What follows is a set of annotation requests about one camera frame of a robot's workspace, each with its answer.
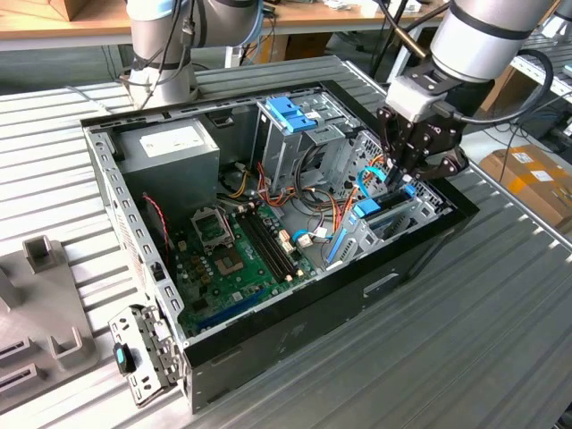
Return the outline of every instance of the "expansion slot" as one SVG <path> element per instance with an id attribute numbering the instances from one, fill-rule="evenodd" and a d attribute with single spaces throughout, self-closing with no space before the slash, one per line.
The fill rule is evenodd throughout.
<path id="1" fill-rule="evenodd" d="M 244 298 L 241 302 L 233 305 L 232 307 L 225 308 L 223 311 L 219 311 L 215 315 L 211 315 L 204 320 L 201 320 L 197 323 L 197 328 L 199 330 L 206 329 L 209 326 L 217 326 L 218 324 L 224 322 L 225 320 L 234 317 L 235 315 L 242 313 L 244 310 L 247 310 L 250 307 L 253 307 L 258 300 L 258 297 L 265 293 L 264 290 L 260 290 L 254 295 L 250 295 L 247 298 Z"/>
<path id="2" fill-rule="evenodd" d="M 238 214 L 236 219 L 240 228 L 248 235 L 258 255 L 265 261 L 277 282 L 283 282 L 287 280 L 287 276 L 295 275 L 296 267 L 278 246 L 278 243 L 256 213 Z"/>

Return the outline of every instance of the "red wire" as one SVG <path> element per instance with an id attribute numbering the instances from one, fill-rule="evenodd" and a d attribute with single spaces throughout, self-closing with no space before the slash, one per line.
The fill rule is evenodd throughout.
<path id="1" fill-rule="evenodd" d="M 157 214 L 159 215 L 159 219 L 161 219 L 161 223 L 163 224 L 164 247 L 165 247 L 165 252 L 168 254 L 169 253 L 169 236 L 167 235 L 167 224 L 164 221 L 163 212 L 161 211 L 161 208 L 159 208 L 159 205 L 151 197 L 144 195 L 143 198 L 146 201 L 148 201 L 155 208 L 155 210 L 157 211 Z"/>

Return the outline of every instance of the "metal bracket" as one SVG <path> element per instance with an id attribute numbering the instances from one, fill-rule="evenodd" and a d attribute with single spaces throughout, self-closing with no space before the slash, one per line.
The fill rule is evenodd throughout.
<path id="1" fill-rule="evenodd" d="M 116 341 L 115 361 L 139 408 L 185 376 L 185 361 L 157 307 L 127 307 L 109 327 Z"/>

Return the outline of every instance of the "metal rail table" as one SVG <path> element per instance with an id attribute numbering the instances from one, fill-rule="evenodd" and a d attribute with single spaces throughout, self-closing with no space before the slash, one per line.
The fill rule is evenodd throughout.
<path id="1" fill-rule="evenodd" d="M 373 111 L 381 90 L 324 57 L 198 75 L 207 97 L 332 79 Z M 112 112 L 115 84 L 81 88 Z M 419 277 L 192 416 L 178 390 L 136 409 L 107 320 L 137 301 L 68 89 L 0 97 L 0 252 L 41 232 L 63 242 L 100 363 L 0 416 L 0 427 L 549 428 L 572 399 L 570 243 L 476 167 L 453 182 L 481 211 Z"/>

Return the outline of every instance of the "blue tab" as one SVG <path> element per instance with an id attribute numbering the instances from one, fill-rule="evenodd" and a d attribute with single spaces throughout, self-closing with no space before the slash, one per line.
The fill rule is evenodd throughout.
<path id="1" fill-rule="evenodd" d="M 308 119 L 302 109 L 287 97 L 268 98 L 266 107 L 289 132 L 312 130 L 317 126 L 316 121 Z"/>
<path id="2" fill-rule="evenodd" d="M 315 128 L 315 121 L 308 119 L 305 115 L 289 118 L 286 120 L 286 128 L 289 132 L 312 130 Z"/>
<path id="3" fill-rule="evenodd" d="M 299 107 L 292 103 L 287 97 L 270 98 L 266 102 L 266 105 L 270 108 L 273 114 L 282 116 L 296 114 L 299 110 Z"/>
<path id="4" fill-rule="evenodd" d="M 341 242 L 343 241 L 343 238 L 346 236 L 347 233 L 348 233 L 348 231 L 345 228 L 343 230 L 341 230 L 340 235 L 338 236 L 338 239 L 336 240 L 336 244 L 333 245 L 332 251 L 330 252 L 330 255 L 328 256 L 328 264 L 330 264 L 332 262 L 333 257 L 336 256 L 336 252 L 340 248 Z"/>
<path id="5" fill-rule="evenodd" d="M 409 184 L 405 185 L 405 191 L 409 194 L 410 197 L 415 195 L 415 186 Z"/>
<path id="6" fill-rule="evenodd" d="M 354 212 L 358 217 L 370 215 L 371 213 L 375 213 L 381 209 L 382 208 L 379 207 L 379 204 L 377 204 L 371 198 L 359 201 L 354 205 Z"/>

